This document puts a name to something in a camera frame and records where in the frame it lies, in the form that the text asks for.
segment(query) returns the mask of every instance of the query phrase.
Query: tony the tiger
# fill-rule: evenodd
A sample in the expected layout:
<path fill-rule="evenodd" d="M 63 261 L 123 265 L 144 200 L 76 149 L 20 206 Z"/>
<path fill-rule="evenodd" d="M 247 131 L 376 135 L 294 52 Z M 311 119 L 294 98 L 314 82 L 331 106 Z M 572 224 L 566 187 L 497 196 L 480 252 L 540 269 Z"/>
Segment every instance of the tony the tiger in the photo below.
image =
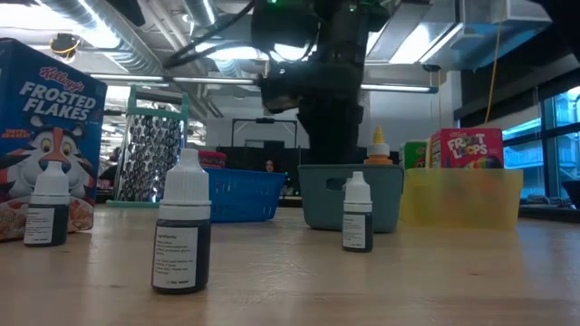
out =
<path fill-rule="evenodd" d="M 84 134 L 83 126 L 77 124 L 73 130 L 67 130 L 44 125 L 38 116 L 33 116 L 30 123 L 37 128 L 33 140 L 0 158 L 0 201 L 30 196 L 36 177 L 46 169 L 48 162 L 58 161 L 69 178 L 71 196 L 91 203 L 94 169 L 76 141 Z"/>

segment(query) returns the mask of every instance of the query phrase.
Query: blue plastic basket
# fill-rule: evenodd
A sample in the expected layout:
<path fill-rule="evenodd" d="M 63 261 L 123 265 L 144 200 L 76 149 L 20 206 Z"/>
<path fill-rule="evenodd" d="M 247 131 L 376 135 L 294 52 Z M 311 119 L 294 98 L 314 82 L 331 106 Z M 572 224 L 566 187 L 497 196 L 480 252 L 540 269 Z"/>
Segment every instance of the blue plastic basket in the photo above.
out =
<path fill-rule="evenodd" d="M 274 217 L 285 175 L 225 168 L 209 173 L 211 222 L 262 222 Z"/>

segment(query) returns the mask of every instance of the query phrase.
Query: dropper bottle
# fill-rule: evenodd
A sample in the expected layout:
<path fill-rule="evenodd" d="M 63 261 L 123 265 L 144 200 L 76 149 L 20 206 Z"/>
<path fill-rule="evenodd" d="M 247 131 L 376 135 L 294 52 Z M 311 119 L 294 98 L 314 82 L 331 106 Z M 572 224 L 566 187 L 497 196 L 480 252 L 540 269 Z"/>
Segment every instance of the dropper bottle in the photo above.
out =
<path fill-rule="evenodd" d="M 69 225 L 69 178 L 61 162 L 50 161 L 39 174 L 28 206 L 24 245 L 64 245 Z"/>
<path fill-rule="evenodd" d="M 382 128 L 378 126 L 372 136 L 372 144 L 366 149 L 366 154 L 369 157 L 364 161 L 368 165 L 391 165 L 392 160 L 389 159 L 391 148 L 384 142 L 382 135 Z"/>
<path fill-rule="evenodd" d="M 343 249 L 355 253 L 372 251 L 371 187 L 360 171 L 346 184 L 343 214 Z"/>
<path fill-rule="evenodd" d="M 208 284 L 208 173 L 196 149 L 182 149 L 177 166 L 168 171 L 165 195 L 155 228 L 151 286 L 163 294 L 198 292 Z"/>

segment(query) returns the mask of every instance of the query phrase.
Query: yellow plastic bin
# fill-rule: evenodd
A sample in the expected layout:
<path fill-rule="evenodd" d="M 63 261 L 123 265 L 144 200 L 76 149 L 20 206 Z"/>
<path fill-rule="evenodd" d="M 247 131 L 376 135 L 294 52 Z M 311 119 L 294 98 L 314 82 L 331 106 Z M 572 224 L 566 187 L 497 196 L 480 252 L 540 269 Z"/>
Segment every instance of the yellow plastic bin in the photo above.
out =
<path fill-rule="evenodd" d="M 405 171 L 401 224 L 515 230 L 521 170 L 413 168 Z"/>

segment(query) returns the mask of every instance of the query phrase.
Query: kellogg's logo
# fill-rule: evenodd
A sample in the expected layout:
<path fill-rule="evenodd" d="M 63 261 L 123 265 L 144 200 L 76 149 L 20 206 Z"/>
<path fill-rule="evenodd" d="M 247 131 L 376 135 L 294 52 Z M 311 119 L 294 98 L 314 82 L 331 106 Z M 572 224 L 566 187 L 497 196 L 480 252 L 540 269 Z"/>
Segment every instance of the kellogg's logo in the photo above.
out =
<path fill-rule="evenodd" d="M 69 92 L 76 92 L 84 90 L 82 81 L 72 81 L 69 79 L 67 72 L 60 72 L 55 67 L 43 67 L 38 73 L 46 81 L 55 81 L 64 86 L 64 89 Z"/>

